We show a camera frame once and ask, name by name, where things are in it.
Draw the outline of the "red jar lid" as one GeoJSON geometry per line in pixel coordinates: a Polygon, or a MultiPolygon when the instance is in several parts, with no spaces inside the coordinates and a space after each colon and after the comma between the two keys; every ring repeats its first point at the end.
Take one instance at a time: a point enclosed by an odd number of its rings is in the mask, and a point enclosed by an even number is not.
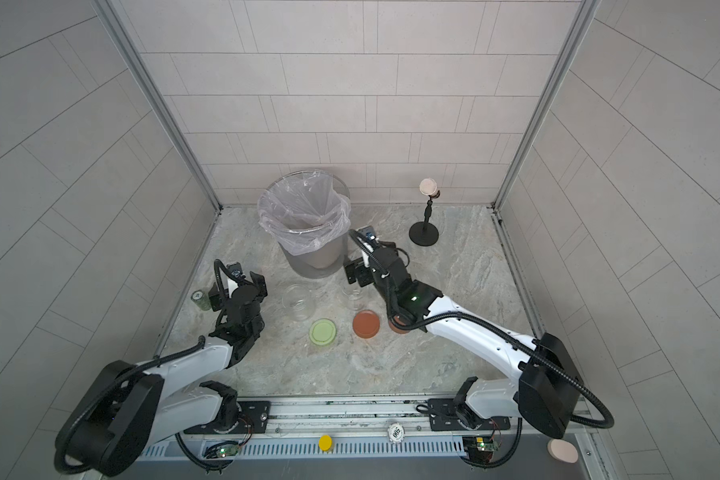
{"type": "Polygon", "coordinates": [[[380,326],[380,318],[372,310],[359,311],[352,322],[354,333],[362,339],[373,338],[378,334],[380,326]]]}
{"type": "Polygon", "coordinates": [[[388,325],[394,332],[398,334],[404,335],[408,333],[408,331],[405,329],[404,322],[400,319],[398,315],[389,317],[388,325]]]}

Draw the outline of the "green jar lid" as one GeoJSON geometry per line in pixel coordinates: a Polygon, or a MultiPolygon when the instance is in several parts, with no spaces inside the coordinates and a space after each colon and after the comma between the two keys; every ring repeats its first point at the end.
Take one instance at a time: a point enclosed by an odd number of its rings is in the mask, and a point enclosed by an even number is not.
{"type": "Polygon", "coordinates": [[[309,339],[314,345],[327,346],[336,338],[337,328],[335,323],[327,318],[318,319],[312,323],[309,329],[309,339]]]}

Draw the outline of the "red lidded rice jar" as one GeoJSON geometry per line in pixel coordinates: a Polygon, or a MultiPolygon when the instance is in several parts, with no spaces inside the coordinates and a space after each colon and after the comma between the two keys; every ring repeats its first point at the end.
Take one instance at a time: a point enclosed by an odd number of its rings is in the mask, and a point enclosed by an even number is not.
{"type": "Polygon", "coordinates": [[[357,284],[342,286],[343,304],[353,312],[362,311],[367,308],[367,298],[365,291],[357,284]]]}

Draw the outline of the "green lidded rice jar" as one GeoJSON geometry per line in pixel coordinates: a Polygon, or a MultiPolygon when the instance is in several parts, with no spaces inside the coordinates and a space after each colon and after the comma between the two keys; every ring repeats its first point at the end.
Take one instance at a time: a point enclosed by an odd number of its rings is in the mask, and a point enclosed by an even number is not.
{"type": "Polygon", "coordinates": [[[293,284],[286,288],[283,305],[289,316],[297,321],[309,320],[315,312],[313,292],[301,284],[293,284]]]}

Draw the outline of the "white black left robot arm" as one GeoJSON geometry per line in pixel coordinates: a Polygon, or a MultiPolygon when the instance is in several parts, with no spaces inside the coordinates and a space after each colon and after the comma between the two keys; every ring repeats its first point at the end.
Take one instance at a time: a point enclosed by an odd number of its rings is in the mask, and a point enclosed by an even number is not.
{"type": "Polygon", "coordinates": [[[239,363],[265,326],[264,276],[238,263],[214,262],[214,330],[185,350],[102,368],[55,439],[53,464],[64,475],[95,470],[112,477],[151,445],[196,427],[223,431],[238,423],[237,392],[211,374],[239,363]]]}

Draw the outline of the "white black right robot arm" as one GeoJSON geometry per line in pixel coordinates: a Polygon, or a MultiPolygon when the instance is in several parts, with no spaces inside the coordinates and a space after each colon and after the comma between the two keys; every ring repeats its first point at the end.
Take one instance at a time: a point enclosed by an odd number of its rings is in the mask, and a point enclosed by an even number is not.
{"type": "Polygon", "coordinates": [[[414,279],[392,243],[364,238],[357,231],[350,236],[362,256],[346,263],[347,279],[375,287],[395,328],[450,340],[503,374],[501,380],[464,381],[453,400],[462,427],[474,430],[495,416],[516,417],[550,438],[564,436],[580,396],[579,379],[556,337],[535,339],[477,316],[414,279]]]}

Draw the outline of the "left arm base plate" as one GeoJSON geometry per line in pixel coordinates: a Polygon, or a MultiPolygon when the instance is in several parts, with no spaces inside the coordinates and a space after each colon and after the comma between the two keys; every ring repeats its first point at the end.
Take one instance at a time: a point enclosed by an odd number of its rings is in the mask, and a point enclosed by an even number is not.
{"type": "Polygon", "coordinates": [[[266,432],[270,401],[239,401],[237,420],[225,426],[221,420],[209,424],[197,425],[183,431],[187,435],[243,435],[264,434],[266,432]]]}

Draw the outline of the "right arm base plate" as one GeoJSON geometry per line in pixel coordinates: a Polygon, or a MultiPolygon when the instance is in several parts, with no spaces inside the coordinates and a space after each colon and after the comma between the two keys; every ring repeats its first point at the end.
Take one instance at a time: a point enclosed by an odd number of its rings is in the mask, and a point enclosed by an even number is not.
{"type": "Polygon", "coordinates": [[[511,428],[508,417],[492,417],[479,420],[476,427],[464,426],[456,415],[454,401],[447,398],[430,398],[417,404],[416,411],[429,419],[430,428],[435,432],[453,431],[506,431],[511,428]]]}

